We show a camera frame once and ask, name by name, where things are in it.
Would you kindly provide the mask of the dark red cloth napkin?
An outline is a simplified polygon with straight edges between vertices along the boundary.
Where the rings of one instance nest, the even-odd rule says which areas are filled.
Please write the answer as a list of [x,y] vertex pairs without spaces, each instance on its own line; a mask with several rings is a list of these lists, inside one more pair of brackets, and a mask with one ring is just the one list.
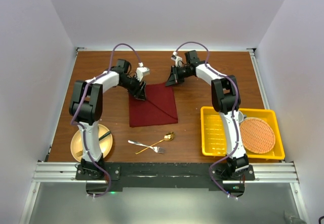
[[164,83],[147,85],[146,100],[129,96],[129,125],[148,127],[178,123],[178,114],[172,87]]

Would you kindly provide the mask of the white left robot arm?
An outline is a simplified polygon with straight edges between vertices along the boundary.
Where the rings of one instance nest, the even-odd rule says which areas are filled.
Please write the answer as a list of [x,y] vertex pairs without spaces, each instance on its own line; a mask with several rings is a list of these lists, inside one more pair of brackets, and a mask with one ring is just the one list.
[[107,174],[103,153],[99,142],[98,124],[103,112],[103,94],[113,87],[123,87],[136,99],[145,100],[144,77],[150,74],[150,69],[142,62],[135,70],[135,75],[128,72],[131,64],[119,59],[113,66],[100,75],[74,83],[69,113],[71,123],[78,126],[81,134],[83,154],[80,161],[81,173],[92,179],[102,179]]

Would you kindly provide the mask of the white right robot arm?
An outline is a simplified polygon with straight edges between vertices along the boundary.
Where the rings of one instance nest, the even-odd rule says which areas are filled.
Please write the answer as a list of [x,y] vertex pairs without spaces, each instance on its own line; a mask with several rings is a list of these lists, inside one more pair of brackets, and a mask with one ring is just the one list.
[[249,160],[239,128],[240,95],[235,76],[220,73],[206,61],[201,61],[195,50],[185,53],[185,63],[176,51],[172,53],[171,59],[175,64],[171,67],[166,86],[181,84],[191,76],[211,86],[212,106],[222,120],[226,138],[226,163],[223,164],[225,176],[232,180],[238,179],[248,169]]

